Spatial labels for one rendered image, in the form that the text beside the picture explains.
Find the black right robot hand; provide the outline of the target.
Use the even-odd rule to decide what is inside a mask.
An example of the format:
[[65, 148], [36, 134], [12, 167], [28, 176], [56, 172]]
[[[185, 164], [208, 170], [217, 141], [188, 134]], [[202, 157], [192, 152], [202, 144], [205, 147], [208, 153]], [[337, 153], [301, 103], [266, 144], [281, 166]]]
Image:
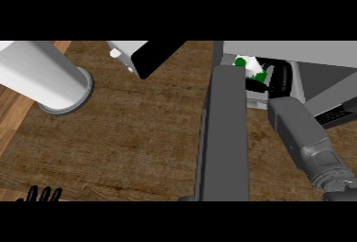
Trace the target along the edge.
[[267, 58], [260, 58], [259, 63], [264, 70], [273, 67], [270, 82], [264, 84], [257, 78], [247, 78], [245, 90], [257, 93], [267, 93], [269, 98], [289, 96], [294, 82], [292, 65], [285, 60]]

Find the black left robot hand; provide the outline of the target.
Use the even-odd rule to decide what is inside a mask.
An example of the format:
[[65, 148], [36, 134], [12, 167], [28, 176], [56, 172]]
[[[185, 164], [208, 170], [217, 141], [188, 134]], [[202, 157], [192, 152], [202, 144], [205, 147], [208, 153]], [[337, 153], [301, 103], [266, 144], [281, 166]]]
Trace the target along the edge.
[[62, 188], [52, 190], [52, 188], [46, 186], [43, 190], [39, 190], [39, 187], [34, 185], [30, 188], [27, 198], [18, 199], [18, 201], [39, 201], [39, 202], [59, 201], [62, 197], [62, 192], [64, 192]]

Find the grey microwave body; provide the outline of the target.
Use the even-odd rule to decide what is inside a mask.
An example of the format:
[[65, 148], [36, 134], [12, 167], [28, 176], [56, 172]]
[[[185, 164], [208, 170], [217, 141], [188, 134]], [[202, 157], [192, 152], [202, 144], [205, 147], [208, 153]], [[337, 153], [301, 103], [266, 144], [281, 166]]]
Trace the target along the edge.
[[214, 66], [238, 56], [285, 61], [292, 92], [326, 129], [357, 121], [357, 41], [216, 41]]

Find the white and green milk carton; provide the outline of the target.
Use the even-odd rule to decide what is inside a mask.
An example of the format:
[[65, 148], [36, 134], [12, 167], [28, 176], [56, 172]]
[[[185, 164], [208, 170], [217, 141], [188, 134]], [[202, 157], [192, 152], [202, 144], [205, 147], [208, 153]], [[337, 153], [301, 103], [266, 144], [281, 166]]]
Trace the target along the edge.
[[260, 82], [266, 82], [269, 76], [256, 57], [238, 55], [233, 60], [233, 65], [245, 68], [245, 77]]

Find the white cylindrical container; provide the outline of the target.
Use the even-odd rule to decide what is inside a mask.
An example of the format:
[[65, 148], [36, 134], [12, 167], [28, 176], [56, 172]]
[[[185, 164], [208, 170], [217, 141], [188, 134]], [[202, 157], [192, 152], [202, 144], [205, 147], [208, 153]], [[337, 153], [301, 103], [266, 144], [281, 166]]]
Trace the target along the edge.
[[95, 89], [90, 72], [49, 41], [0, 41], [0, 84], [53, 115], [79, 111]]

